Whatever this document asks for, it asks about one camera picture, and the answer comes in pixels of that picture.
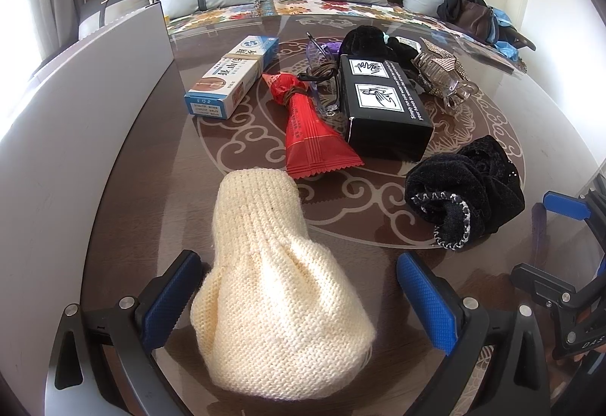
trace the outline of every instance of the brown bag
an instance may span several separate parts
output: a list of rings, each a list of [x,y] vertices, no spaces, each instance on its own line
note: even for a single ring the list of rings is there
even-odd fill
[[[493,23],[493,13],[486,6],[461,0],[461,14],[455,25],[486,42]]]

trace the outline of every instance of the eyeglasses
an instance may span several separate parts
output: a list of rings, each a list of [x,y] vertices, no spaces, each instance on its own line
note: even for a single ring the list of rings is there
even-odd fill
[[[297,78],[300,81],[308,81],[310,83],[311,94],[316,102],[317,110],[322,115],[330,117],[339,111],[339,84],[337,79],[339,67],[334,56],[325,45],[321,45],[309,32],[307,32],[307,37],[310,42],[305,49],[305,55],[309,66],[305,72],[299,73]],[[317,85],[318,83],[326,83],[332,79],[334,79],[336,88],[336,100],[334,103],[324,106],[320,100]]]

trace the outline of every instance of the black box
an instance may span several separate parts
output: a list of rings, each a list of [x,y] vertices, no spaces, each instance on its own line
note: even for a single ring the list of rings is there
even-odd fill
[[[421,159],[433,124],[398,64],[342,55],[340,96],[344,137],[358,154]]]

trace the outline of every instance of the black velvet scrunchie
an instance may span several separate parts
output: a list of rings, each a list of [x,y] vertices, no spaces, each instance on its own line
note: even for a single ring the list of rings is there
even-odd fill
[[[339,59],[341,54],[367,57],[379,61],[394,61],[400,64],[405,72],[419,73],[419,70],[412,63],[419,52],[409,45],[398,42],[395,37],[390,37],[386,44],[383,31],[371,25],[360,25],[348,31],[339,49]]]
[[[407,175],[404,198],[435,224],[437,244],[455,250],[495,233],[524,209],[517,168],[492,136],[419,163]]]

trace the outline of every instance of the floral blanket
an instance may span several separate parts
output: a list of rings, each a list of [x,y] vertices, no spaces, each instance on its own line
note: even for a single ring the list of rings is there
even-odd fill
[[[338,1],[323,0],[260,0],[249,5],[231,6],[229,8],[218,8],[211,11],[196,12],[189,16],[172,20],[168,23],[167,30],[169,31],[169,35],[175,35],[193,30],[200,26],[230,22],[233,20],[260,18],[266,16],[305,14],[336,14],[341,16],[357,16],[386,20],[390,22],[422,25],[434,31],[447,32],[456,37],[466,39],[476,50],[483,51],[484,55],[493,57],[495,60],[499,60],[500,62],[505,61],[515,69],[526,72],[526,66],[521,59],[519,59],[517,62],[512,62],[499,54],[495,49],[491,49],[479,42],[476,42],[466,34],[452,30],[434,18],[410,12],[398,5],[370,6],[360,5],[357,3],[343,3]]]

